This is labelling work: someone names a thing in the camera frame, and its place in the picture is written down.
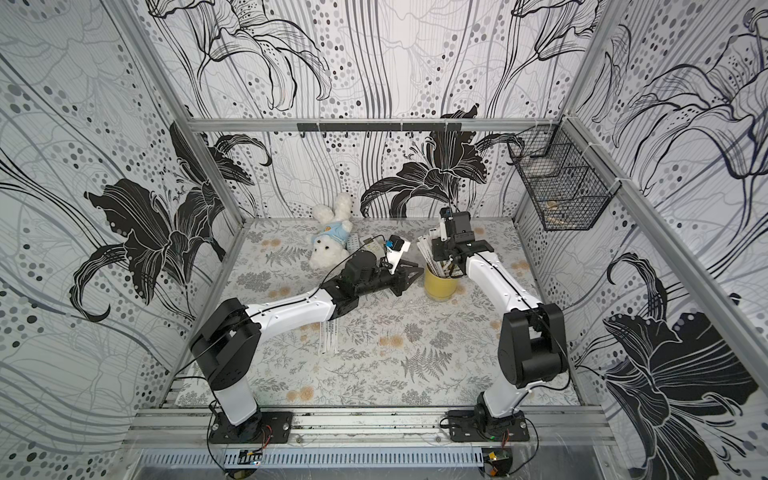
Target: white plush bunny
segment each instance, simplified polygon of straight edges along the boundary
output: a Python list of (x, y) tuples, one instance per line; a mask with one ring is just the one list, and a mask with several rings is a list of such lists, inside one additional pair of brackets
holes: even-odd
[(312, 237), (310, 266), (328, 270), (348, 257), (346, 240), (352, 231), (352, 197), (349, 194), (336, 196), (333, 210), (325, 205), (315, 205), (312, 216), (322, 225), (320, 232)]

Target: black wire basket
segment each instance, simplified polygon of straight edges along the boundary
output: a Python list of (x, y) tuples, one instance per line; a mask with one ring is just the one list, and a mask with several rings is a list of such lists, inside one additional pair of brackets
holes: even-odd
[(561, 129), (536, 129), (507, 144), (544, 230), (589, 230), (613, 195)]

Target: floral tablecloth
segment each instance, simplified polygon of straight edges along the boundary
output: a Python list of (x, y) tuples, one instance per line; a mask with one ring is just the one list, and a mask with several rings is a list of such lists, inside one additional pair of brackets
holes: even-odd
[[(435, 225), (436, 220), (355, 221), (360, 239), (397, 233), (415, 240)], [(473, 219), (472, 225), (477, 238), (493, 245), (508, 271), (535, 293), (513, 223)], [(257, 220), (221, 299), (262, 303), (315, 288), (326, 274), (308, 263), (306, 236), (316, 228), (313, 220)], [(424, 265), (415, 245), (403, 258)], [(319, 323), (261, 343), (247, 378), (262, 405), (473, 405), (500, 373), (500, 320), (471, 280), (462, 278), (451, 300), (436, 303), (419, 279), (401, 297), (388, 290), (364, 296), (355, 310), (337, 319), (337, 353), (319, 352)], [(189, 374), (200, 375), (197, 365)], [(561, 374), (551, 384), (560, 387), (567, 379)], [(203, 406), (211, 400), (205, 382), (188, 379), (176, 405)], [(524, 404), (578, 405), (578, 397), (572, 387), (537, 389)]]

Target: yellow pen holder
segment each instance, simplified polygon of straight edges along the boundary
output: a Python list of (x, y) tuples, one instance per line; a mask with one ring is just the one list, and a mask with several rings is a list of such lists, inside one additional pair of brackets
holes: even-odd
[(458, 278), (440, 278), (432, 275), (429, 268), (424, 269), (424, 291), (436, 302), (449, 300), (458, 286)]

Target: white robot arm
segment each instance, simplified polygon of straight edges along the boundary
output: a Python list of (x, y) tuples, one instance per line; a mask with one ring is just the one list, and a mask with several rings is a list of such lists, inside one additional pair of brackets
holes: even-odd
[[(498, 347), (502, 374), (480, 394), (474, 415), (452, 417), (452, 439), (475, 441), (478, 438), (466, 432), (480, 432), (482, 440), (522, 424), (520, 401), (531, 388), (567, 370), (561, 351), (565, 342), (562, 311), (542, 305), (504, 269), (485, 240), (475, 240), (467, 212), (441, 210), (441, 230), (446, 235), (445, 240), (433, 240), (435, 260), (451, 260), (458, 266), (480, 286), (503, 319)], [(423, 272), (414, 263), (400, 260), (409, 245), (391, 236), (387, 256), (378, 263), (373, 253), (356, 251), (339, 275), (302, 295), (247, 306), (229, 299), (219, 306), (190, 349), (226, 415), (220, 415), (217, 423), (227, 429), (228, 442), (247, 442), (259, 432), (253, 424), (261, 421), (260, 410), (245, 378), (258, 342), (345, 315), (366, 293), (390, 288), (401, 295)], [(529, 326), (541, 337), (531, 339)]]

